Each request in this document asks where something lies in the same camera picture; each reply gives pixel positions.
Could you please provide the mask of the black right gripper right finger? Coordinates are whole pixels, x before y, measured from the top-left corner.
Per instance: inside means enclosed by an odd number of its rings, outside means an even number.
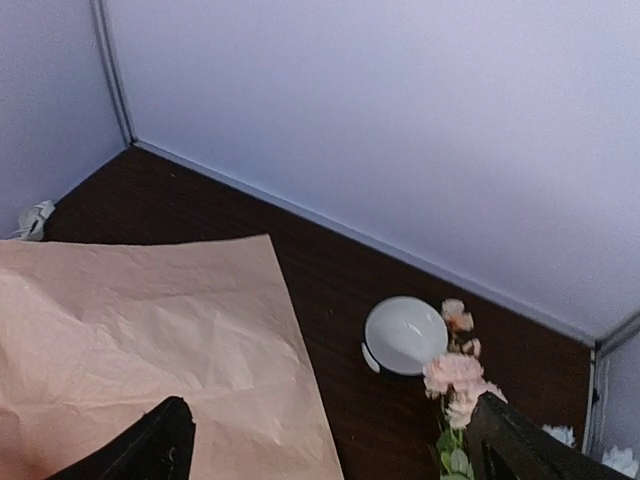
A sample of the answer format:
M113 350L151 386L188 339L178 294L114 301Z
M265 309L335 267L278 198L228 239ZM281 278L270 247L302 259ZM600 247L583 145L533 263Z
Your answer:
M467 426L477 479L619 480L625 476L531 423L492 393L482 394Z

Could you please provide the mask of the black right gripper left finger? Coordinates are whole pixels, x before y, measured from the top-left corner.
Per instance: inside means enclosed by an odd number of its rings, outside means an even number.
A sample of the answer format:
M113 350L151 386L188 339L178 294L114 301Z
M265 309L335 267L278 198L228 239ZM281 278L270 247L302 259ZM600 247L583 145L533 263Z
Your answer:
M188 480L194 443L189 405L170 396L101 449L49 479Z

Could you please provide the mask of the pink and green wrapping paper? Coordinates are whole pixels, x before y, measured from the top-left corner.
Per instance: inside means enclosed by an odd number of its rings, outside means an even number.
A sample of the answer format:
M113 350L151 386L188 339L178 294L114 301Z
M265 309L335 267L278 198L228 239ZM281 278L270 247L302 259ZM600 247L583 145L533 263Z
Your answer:
M1 245L1 454L43 474L169 396L195 479L342 470L271 240Z

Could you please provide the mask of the white and dark bowl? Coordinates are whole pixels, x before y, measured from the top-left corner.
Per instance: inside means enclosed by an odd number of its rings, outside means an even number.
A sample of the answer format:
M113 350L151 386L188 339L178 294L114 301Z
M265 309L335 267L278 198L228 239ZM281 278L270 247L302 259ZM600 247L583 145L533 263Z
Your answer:
M419 377L447 345L447 327L431 305L396 296L380 302L367 316L361 351L377 374Z

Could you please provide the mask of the white ribbon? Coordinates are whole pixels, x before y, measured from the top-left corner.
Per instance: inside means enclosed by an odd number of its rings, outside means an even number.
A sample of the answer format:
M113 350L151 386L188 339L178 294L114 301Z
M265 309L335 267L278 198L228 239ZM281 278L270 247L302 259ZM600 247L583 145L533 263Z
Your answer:
M54 202L45 200L21 212L17 220L18 228L12 237L24 241L41 241L44 238L45 223L54 211Z

